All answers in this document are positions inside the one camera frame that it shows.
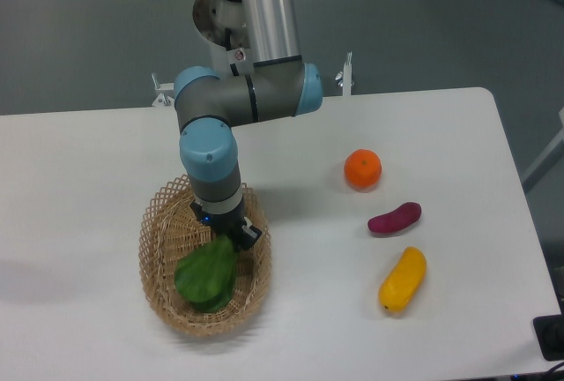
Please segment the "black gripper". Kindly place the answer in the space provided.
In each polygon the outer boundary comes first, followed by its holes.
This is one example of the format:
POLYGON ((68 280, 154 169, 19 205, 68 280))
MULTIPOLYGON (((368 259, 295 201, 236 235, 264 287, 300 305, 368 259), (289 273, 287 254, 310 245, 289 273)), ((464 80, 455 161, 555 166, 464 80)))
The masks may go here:
POLYGON ((227 213, 208 213, 197 202, 189 205, 197 222, 209 227, 216 235, 227 235, 234 240, 235 249, 250 250, 261 238, 263 231, 255 226, 249 218, 244 219, 244 203, 240 202, 227 213))

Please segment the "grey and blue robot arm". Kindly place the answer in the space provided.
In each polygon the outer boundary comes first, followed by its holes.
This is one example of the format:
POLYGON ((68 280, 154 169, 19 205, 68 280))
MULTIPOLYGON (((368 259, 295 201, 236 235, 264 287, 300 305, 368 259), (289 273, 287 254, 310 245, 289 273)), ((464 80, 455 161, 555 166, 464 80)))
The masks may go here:
POLYGON ((246 218, 233 129, 318 110, 323 87, 315 65, 301 57, 293 0, 208 0, 210 42, 242 53, 222 77, 202 66, 174 80, 180 157, 193 190, 197 220, 225 235, 236 250, 252 248, 261 230, 246 218))

